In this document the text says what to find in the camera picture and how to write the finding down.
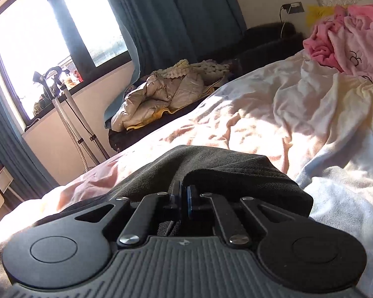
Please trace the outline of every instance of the curtain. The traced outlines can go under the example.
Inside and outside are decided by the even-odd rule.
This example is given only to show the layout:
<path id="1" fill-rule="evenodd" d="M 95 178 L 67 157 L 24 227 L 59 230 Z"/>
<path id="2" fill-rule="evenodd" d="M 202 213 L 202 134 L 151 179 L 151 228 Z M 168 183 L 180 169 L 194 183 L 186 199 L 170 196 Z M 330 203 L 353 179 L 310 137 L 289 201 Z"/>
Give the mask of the curtain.
<path id="1" fill-rule="evenodd" d="M 154 70 L 190 63 L 238 42 L 246 30 L 237 0 L 108 0 L 135 71 L 131 83 Z M 123 95 L 106 110 L 107 121 Z"/>
<path id="2" fill-rule="evenodd" d="M 58 183 L 23 140 L 1 97 L 0 163 L 14 178 L 11 188 L 25 200 L 41 198 L 53 188 L 58 187 Z M 8 190 L 4 193 L 4 197 L 6 203 L 13 208 L 20 203 Z"/>

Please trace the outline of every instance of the yellow fabric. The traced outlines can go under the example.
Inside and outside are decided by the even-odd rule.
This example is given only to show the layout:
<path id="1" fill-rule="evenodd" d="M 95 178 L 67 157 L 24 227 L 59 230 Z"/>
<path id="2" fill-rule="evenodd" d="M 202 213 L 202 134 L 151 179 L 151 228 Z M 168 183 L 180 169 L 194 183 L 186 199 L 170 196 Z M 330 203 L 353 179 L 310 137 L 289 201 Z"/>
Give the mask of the yellow fabric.
<path id="1" fill-rule="evenodd" d="M 210 95 L 213 92 L 214 92 L 214 88 L 211 87 L 211 88 L 209 88 L 209 90 L 206 93 L 204 93 L 204 95 L 202 95 L 201 98 L 203 98 L 203 97 L 205 97 L 207 95 Z M 153 122 L 155 120 L 160 119 L 162 117 L 162 115 L 163 115 L 164 112 L 167 112 L 169 114 L 174 114 L 175 112 L 181 110 L 182 108 L 185 108 L 186 106 L 183 106 L 183 107 L 181 107 L 179 109 L 176 109 L 176 110 L 170 110 L 169 108 L 160 109 L 157 112 L 155 112 L 150 118 L 146 119 L 145 121 L 141 122 L 140 124 L 129 126 L 127 128 L 127 131 L 129 131 L 131 129 L 133 129 L 133 130 L 139 129 L 139 128 L 144 127 L 147 124 L 149 124 L 149 123 L 151 123 L 151 122 Z"/>
<path id="2" fill-rule="evenodd" d="M 309 5 L 305 21 L 308 27 L 312 27 L 320 18 L 334 14 L 335 6 Z"/>

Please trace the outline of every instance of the window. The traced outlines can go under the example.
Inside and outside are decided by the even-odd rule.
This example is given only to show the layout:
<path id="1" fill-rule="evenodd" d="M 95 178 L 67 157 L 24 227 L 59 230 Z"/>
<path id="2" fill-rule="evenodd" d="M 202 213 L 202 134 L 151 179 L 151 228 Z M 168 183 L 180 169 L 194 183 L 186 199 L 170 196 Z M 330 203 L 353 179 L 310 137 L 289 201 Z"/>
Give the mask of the window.
<path id="1" fill-rule="evenodd" d="M 0 8 L 0 71 L 27 126 L 53 108 L 35 71 L 69 69 L 60 79 L 73 94 L 128 61 L 108 0 L 9 0 Z"/>

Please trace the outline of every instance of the power socket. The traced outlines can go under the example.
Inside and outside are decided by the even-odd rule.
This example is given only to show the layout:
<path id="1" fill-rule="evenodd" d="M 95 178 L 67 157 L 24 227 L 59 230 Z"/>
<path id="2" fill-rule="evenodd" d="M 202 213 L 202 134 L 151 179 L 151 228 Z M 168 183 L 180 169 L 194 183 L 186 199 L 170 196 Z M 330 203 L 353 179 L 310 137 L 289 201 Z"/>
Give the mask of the power socket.
<path id="1" fill-rule="evenodd" d="M 287 14 L 304 12 L 303 4 L 301 2 L 283 4 L 282 8 L 286 10 Z"/>

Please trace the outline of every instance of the black window frame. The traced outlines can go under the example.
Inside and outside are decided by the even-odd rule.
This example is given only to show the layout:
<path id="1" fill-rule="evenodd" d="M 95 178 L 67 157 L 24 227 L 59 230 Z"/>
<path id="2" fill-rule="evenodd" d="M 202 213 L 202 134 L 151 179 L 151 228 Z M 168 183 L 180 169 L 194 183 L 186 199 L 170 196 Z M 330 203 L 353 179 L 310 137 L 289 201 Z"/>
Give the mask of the black window frame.
<path id="1" fill-rule="evenodd" d="M 16 0 L 7 0 L 2 6 L 0 6 L 0 14 L 4 10 L 6 10 L 6 8 L 8 8 L 11 4 L 13 4 L 15 1 Z M 130 54 L 128 53 L 128 51 L 125 51 L 121 53 L 120 55 L 117 55 L 116 57 L 111 58 L 105 63 L 99 66 L 96 66 L 86 48 L 86 45 L 84 44 L 79 34 L 79 31 L 76 28 L 76 25 L 72 19 L 72 16 L 65 4 L 65 0 L 47 0 L 47 1 L 52 6 L 56 21 L 61 30 L 62 37 L 64 38 L 65 43 L 68 47 L 72 61 L 74 62 L 80 75 L 83 77 L 83 81 L 81 83 L 77 84 L 76 86 L 74 86 L 73 88 L 69 90 L 71 95 L 83 89 L 84 87 L 91 84 L 95 80 L 106 75 L 107 73 L 113 71 L 114 69 L 131 61 Z M 44 115 L 46 115 L 48 112 L 54 109 L 54 106 L 52 104 L 49 104 L 42 111 L 40 111 L 36 116 L 30 119 L 9 79 L 9 76 L 3 64 L 1 56 L 0 56 L 0 74 L 15 104 L 15 107 L 17 108 L 17 111 L 19 112 L 22 120 L 24 121 L 26 125 L 25 130 L 27 130 L 32 124 L 36 123 L 38 119 L 41 119 L 42 117 L 44 117 Z M 62 102 L 64 100 L 65 100 L 65 96 L 61 95 L 59 97 L 59 101 Z"/>

